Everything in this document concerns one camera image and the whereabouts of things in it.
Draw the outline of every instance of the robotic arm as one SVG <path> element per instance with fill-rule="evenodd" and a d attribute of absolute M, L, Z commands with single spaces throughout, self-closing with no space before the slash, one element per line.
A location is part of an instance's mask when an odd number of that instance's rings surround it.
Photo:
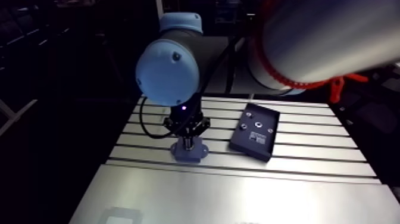
<path fill-rule="evenodd" d="M 204 92 L 287 95 L 330 82 L 335 102 L 343 76 L 365 81 L 352 73 L 399 60 L 400 1 L 264 1 L 251 32 L 231 41 L 203 36 L 198 14 L 168 13 L 160 33 L 136 81 L 151 101 L 172 107 L 164 125 L 193 152 L 210 125 Z"/>

